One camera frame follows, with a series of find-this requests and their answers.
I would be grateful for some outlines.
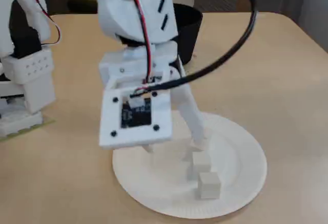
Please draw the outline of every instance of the green base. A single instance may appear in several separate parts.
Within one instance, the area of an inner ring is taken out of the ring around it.
[[[48,118],[48,117],[43,117],[43,123],[42,124],[35,125],[35,126],[31,127],[31,128],[20,130],[18,133],[10,134],[10,135],[8,135],[5,138],[0,138],[0,142],[5,142],[5,141],[10,140],[12,138],[16,138],[16,137],[18,137],[20,135],[29,133],[29,132],[31,132],[31,131],[33,131],[35,129],[44,127],[44,126],[49,125],[49,124],[52,124],[52,123],[55,123],[55,120],[53,120],[51,118]]]

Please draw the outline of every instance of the black container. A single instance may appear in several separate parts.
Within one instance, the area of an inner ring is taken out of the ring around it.
[[[185,65],[192,58],[203,14],[193,7],[181,4],[174,4],[174,11],[179,32],[174,40],[178,43],[178,53]]]

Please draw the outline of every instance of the white cube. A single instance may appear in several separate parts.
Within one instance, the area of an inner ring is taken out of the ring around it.
[[[210,172],[212,167],[211,158],[205,151],[193,152],[192,165],[196,173]]]
[[[221,194],[221,181],[216,172],[199,173],[198,196],[201,199],[219,199]]]
[[[188,180],[197,180],[201,172],[210,172],[211,158],[207,152],[192,152],[190,167],[187,171]]]

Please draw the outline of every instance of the table surface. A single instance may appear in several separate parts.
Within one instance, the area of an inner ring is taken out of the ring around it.
[[[0,144],[0,223],[327,223],[328,55],[288,18],[259,15],[251,39],[221,69],[192,83],[200,110],[252,133],[268,159],[260,195],[235,214],[191,221],[154,213],[118,184],[110,151],[98,146],[102,85],[97,65],[122,46],[96,15],[58,15],[53,47],[56,120]],[[222,55],[248,13],[204,15],[193,72]]]

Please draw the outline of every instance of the paper plate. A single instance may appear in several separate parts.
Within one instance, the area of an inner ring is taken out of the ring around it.
[[[213,130],[209,154],[222,182],[220,199],[197,198],[197,181],[187,177],[191,135],[176,111],[173,140],[156,145],[153,154],[141,147],[114,151],[115,175],[131,197],[165,215],[206,219],[235,212],[258,195],[267,176],[267,160],[259,143],[226,118],[207,113],[203,117],[205,126]]]

